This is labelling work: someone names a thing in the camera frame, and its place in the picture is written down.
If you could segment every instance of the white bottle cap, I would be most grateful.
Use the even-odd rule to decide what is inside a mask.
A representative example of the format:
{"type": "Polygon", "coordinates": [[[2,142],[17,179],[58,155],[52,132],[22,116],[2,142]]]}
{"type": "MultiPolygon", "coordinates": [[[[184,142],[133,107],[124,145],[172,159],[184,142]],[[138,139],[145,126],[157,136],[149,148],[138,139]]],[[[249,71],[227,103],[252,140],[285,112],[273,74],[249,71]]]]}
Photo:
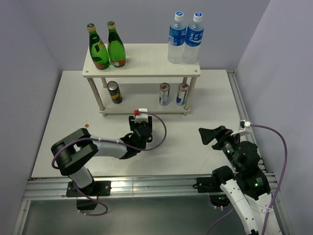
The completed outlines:
{"type": "Polygon", "coordinates": [[[182,21],[184,19],[184,13],[182,11],[178,11],[175,13],[175,21],[182,21]]]}
{"type": "Polygon", "coordinates": [[[199,23],[202,21],[202,13],[201,12],[196,12],[194,14],[194,22],[199,23]]]}

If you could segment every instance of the gray floor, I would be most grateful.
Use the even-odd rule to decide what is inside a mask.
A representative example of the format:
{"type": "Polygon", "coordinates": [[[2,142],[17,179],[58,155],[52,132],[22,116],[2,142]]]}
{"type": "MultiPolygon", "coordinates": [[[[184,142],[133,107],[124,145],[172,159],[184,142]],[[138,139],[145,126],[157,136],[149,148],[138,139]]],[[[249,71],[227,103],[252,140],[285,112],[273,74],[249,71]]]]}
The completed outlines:
{"type": "MultiPolygon", "coordinates": [[[[31,203],[24,235],[205,235],[227,213],[215,211],[207,195],[166,198],[107,199],[109,212],[91,217],[78,214],[74,200],[31,203]]],[[[101,212],[97,206],[94,212],[101,212]]],[[[243,235],[234,211],[210,235],[243,235]]]]}

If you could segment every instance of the two-tier shelf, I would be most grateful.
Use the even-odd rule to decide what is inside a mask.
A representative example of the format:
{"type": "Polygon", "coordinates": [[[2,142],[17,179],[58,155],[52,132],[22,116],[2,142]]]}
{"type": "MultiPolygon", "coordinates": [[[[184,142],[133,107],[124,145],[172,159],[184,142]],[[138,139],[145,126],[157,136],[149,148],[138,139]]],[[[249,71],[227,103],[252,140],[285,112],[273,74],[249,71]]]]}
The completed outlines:
{"type": "Polygon", "coordinates": [[[100,113],[105,117],[108,114],[133,114],[138,108],[148,108],[149,112],[155,114],[183,114],[190,112],[190,103],[195,87],[197,77],[200,76],[199,63],[193,65],[172,64],[167,60],[167,44],[124,44],[126,51],[126,65],[116,68],[113,65],[106,70],[99,70],[93,64],[89,49],[87,51],[85,64],[83,68],[83,77],[87,78],[94,97],[98,103],[100,113]],[[120,104],[114,104],[109,92],[102,93],[95,85],[94,78],[101,78],[103,87],[107,88],[107,79],[125,78],[129,83],[119,84],[123,101],[120,104]],[[132,83],[131,78],[145,77],[151,83],[132,83]],[[159,85],[153,83],[154,77],[169,78],[170,84],[170,103],[161,106],[158,102],[159,85]],[[176,104],[176,95],[179,83],[171,83],[171,77],[182,77],[182,82],[187,82],[191,77],[189,92],[184,106],[176,104]]]}

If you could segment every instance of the lower shelf board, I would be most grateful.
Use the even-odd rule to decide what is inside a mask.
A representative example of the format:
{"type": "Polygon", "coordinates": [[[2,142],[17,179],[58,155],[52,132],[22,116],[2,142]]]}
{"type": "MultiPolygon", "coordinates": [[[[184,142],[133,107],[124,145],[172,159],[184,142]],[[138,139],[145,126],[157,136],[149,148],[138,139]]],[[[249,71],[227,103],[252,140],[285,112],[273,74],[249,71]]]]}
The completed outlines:
{"type": "Polygon", "coordinates": [[[102,88],[100,96],[105,110],[100,111],[102,114],[133,114],[134,110],[147,108],[149,112],[155,114],[184,114],[189,113],[184,110],[184,105],[176,104],[176,96],[179,83],[170,83],[170,102],[166,106],[159,103],[159,83],[133,83],[119,84],[123,101],[114,104],[107,89],[102,88]]]}

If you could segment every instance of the silver can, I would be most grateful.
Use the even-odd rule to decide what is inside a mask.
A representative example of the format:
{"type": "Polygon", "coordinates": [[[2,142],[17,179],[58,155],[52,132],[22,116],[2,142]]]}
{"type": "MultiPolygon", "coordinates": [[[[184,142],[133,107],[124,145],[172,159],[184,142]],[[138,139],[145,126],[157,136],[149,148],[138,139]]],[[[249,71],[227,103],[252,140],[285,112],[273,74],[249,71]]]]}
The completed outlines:
{"type": "Polygon", "coordinates": [[[184,105],[186,102],[187,93],[189,90],[189,86],[187,83],[180,83],[177,91],[176,104],[184,105]]]}
{"type": "Polygon", "coordinates": [[[168,103],[170,102],[170,84],[168,83],[162,83],[160,85],[160,98],[159,98],[159,102],[160,105],[168,105],[168,103]]]}

